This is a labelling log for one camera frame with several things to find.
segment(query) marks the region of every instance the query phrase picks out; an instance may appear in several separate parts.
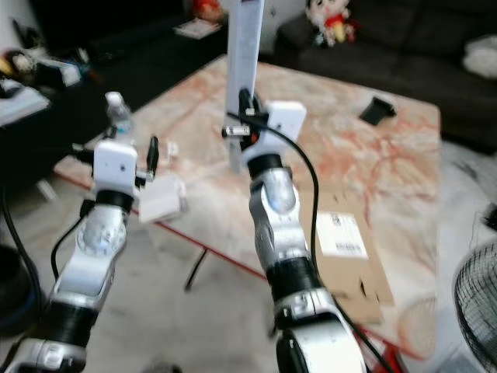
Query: sofa cushion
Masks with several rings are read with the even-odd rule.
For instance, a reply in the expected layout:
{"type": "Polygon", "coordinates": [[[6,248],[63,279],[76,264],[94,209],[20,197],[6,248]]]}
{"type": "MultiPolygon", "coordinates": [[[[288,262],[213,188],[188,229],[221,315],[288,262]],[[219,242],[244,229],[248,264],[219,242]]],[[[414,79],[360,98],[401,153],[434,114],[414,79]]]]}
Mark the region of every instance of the sofa cushion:
{"type": "Polygon", "coordinates": [[[388,89],[398,55],[389,48],[357,41],[332,48],[312,47],[298,59],[298,68],[379,89],[388,89]]]}
{"type": "Polygon", "coordinates": [[[420,0],[355,0],[351,19],[358,22],[358,39],[399,48],[405,41],[420,0]]]}
{"type": "Polygon", "coordinates": [[[434,103],[450,115],[476,120],[497,118],[497,83],[447,60],[404,56],[395,69],[394,82],[396,92],[434,103]]]}
{"type": "Polygon", "coordinates": [[[315,38],[315,28],[305,14],[301,14],[278,29],[278,42],[294,48],[297,51],[309,48],[315,38]]]}
{"type": "Polygon", "coordinates": [[[494,0],[427,1],[419,9],[404,51],[459,58],[471,28],[494,3],[494,0]]]}

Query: table leg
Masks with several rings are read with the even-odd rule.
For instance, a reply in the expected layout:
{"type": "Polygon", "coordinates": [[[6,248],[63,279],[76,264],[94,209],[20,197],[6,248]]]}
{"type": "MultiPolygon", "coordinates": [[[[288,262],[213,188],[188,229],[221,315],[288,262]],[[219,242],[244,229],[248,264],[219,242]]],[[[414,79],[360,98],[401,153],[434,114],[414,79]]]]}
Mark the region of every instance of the table leg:
{"type": "Polygon", "coordinates": [[[197,259],[195,262],[195,266],[193,266],[192,272],[188,276],[188,280],[186,281],[185,284],[185,291],[189,291],[192,288],[193,280],[195,280],[196,273],[198,272],[200,264],[202,264],[206,255],[207,255],[207,249],[204,247],[203,252],[199,256],[199,259],[197,259]]]}

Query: floor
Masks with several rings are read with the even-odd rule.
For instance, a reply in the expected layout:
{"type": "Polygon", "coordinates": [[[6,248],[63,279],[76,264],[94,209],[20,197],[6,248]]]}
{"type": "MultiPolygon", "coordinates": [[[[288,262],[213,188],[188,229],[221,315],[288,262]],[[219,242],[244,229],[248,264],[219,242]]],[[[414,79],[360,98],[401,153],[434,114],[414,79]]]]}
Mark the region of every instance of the floor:
{"type": "MultiPolygon", "coordinates": [[[[478,177],[485,172],[476,166],[482,162],[494,165],[493,159],[443,144],[437,350],[423,363],[404,358],[411,372],[440,371],[443,362],[464,345],[451,298],[454,272],[470,246],[494,237],[478,222],[493,188],[492,179],[478,177]]],[[[51,247],[75,220],[84,196],[55,177],[50,182],[57,191],[56,201],[46,202],[33,188],[12,202],[18,230],[47,290],[53,284],[51,247]]],[[[10,240],[6,234],[3,239],[10,240]]],[[[59,263],[70,256],[71,246],[69,239],[59,263]]],[[[92,333],[86,371],[139,373],[163,360],[180,365],[185,373],[277,372],[274,342],[266,338],[267,284],[209,256],[192,291],[185,294],[183,283],[199,253],[188,242],[160,228],[139,225],[132,217],[127,250],[92,333]]],[[[1,359],[10,342],[0,343],[1,359]]]]}

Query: fan grille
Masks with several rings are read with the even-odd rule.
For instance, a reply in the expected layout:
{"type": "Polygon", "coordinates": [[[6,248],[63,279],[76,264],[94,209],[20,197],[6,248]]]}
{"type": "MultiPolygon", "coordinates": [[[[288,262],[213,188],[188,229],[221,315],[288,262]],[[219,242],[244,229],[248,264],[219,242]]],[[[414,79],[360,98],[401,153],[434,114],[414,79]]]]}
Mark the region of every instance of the fan grille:
{"type": "Polygon", "coordinates": [[[474,251],[454,286],[457,318],[468,346],[489,372],[497,373],[497,247],[474,251]]]}

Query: plastic water bottle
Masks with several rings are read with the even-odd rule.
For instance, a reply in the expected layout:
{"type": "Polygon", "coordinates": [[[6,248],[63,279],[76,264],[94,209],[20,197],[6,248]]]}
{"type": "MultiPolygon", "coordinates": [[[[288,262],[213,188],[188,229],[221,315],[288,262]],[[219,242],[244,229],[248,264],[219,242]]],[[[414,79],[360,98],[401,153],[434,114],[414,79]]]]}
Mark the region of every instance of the plastic water bottle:
{"type": "Polygon", "coordinates": [[[107,115],[116,128],[116,140],[135,145],[135,126],[131,110],[119,92],[106,93],[107,115]]]}

